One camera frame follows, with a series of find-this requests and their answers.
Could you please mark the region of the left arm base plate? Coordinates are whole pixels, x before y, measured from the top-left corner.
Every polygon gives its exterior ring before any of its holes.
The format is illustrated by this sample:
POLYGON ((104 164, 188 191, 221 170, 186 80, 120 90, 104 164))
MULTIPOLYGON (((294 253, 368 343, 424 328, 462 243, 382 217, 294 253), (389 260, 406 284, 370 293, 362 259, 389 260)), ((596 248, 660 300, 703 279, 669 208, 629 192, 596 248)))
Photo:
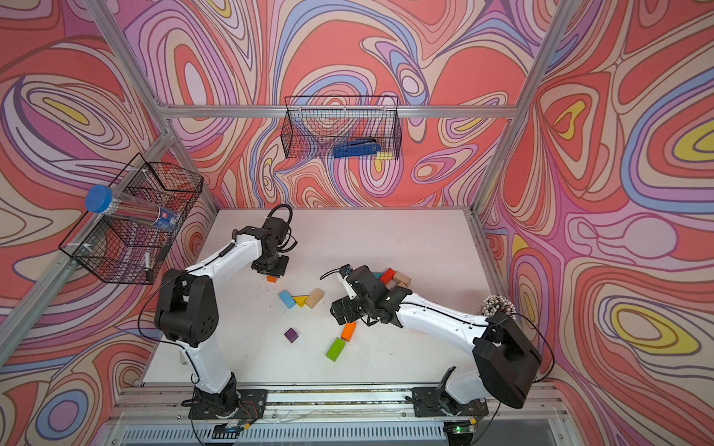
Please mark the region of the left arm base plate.
POLYGON ((267 397, 267 390, 227 390, 221 394, 195 390, 182 405, 189 409, 191 420, 256 421, 264 416, 267 397))

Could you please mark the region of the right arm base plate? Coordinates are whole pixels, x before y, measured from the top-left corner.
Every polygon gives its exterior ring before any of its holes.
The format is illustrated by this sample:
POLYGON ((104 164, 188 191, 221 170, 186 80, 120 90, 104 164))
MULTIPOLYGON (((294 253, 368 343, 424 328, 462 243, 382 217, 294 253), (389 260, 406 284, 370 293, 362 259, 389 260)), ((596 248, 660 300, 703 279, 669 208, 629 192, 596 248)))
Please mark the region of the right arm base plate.
POLYGON ((405 399, 413 405, 416 417, 469 417, 480 420, 489 415, 486 400, 459 403, 436 387, 412 388, 405 399))

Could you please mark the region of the red block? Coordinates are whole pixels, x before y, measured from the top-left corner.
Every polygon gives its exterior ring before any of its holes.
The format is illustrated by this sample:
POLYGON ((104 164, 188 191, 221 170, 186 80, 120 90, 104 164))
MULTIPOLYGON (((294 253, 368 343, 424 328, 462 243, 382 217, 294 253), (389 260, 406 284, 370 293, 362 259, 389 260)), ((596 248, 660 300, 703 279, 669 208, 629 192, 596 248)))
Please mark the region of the red block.
POLYGON ((389 284, 395 275, 396 275, 396 271, 394 271, 393 269, 387 269, 384 273, 382 273, 379 276, 379 280, 383 284, 389 284))

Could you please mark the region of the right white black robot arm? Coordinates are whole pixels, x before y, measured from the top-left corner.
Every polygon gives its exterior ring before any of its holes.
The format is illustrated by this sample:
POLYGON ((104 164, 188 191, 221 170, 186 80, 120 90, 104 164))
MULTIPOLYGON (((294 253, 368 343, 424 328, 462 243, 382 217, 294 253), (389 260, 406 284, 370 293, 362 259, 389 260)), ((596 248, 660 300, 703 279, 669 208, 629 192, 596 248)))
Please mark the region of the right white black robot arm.
POLYGON ((492 397, 512 409, 524 408, 537 379, 542 355, 511 315, 472 315, 425 299, 403 286, 365 288, 344 282, 345 297, 333 301, 330 314, 340 325, 364 321, 391 324, 438 338, 471 356, 475 369, 446 372, 448 401, 466 405, 492 397))

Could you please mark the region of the green block bottom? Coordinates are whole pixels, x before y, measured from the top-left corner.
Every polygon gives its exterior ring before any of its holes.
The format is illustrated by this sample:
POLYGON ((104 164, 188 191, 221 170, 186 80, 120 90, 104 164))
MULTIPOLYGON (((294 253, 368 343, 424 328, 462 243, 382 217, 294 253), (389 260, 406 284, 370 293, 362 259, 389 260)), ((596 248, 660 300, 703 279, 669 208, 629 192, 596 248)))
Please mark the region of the green block bottom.
POLYGON ((340 354, 345 349, 346 342, 342 338, 335 338, 325 356, 331 360, 331 362, 336 362, 340 357, 340 354))

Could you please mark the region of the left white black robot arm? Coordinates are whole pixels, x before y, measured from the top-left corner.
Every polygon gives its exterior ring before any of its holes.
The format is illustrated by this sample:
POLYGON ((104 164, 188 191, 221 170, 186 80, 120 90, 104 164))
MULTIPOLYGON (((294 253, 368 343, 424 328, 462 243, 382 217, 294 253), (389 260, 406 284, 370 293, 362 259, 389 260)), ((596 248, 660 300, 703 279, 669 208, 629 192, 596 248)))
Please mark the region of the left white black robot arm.
POLYGON ((214 254, 187 269, 171 269, 162 280, 154 326, 165 341, 180 348, 192 368, 190 418, 261 418, 258 409, 245 409, 235 374, 227 366, 215 332, 219 326, 216 292, 242 269, 269 278, 284 276, 286 255, 298 242, 290 224, 293 208, 275 206, 260 227, 234 230, 230 241, 214 254))

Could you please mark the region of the natural wood block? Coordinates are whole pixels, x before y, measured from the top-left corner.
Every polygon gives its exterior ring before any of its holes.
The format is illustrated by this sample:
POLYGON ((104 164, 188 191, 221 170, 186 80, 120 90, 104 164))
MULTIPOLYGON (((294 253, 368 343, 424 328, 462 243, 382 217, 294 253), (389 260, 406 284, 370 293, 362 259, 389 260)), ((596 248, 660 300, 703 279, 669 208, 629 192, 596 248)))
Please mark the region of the natural wood block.
POLYGON ((399 286, 408 287, 411 284, 411 279, 401 272, 396 272, 392 279, 396 284, 399 284, 399 286))
POLYGON ((325 292, 322 289, 316 288, 308 295, 305 301, 305 305, 309 308, 315 308, 317 304, 323 299, 325 292))

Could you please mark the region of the light blue long block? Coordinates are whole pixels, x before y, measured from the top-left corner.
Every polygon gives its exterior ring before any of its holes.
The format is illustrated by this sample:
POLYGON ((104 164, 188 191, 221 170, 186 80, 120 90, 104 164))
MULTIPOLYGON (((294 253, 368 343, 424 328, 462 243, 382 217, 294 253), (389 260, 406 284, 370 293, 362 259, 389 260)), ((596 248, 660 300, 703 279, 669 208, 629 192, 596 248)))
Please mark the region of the light blue long block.
POLYGON ((279 298, 280 300, 286 305, 286 307, 290 310, 291 308, 294 308, 297 303, 295 299, 293 299, 292 295, 288 293, 288 291, 282 291, 279 293, 279 298))

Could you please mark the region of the yellow triangle block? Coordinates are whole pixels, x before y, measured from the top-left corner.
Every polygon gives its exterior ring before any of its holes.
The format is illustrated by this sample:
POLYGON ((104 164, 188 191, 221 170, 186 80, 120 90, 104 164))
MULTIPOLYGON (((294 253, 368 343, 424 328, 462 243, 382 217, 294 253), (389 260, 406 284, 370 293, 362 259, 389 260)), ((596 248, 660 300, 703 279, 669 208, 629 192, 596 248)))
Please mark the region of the yellow triangle block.
POLYGON ((295 303, 300 307, 303 308, 306 305, 307 299, 309 297, 307 295, 294 295, 293 299, 295 303))

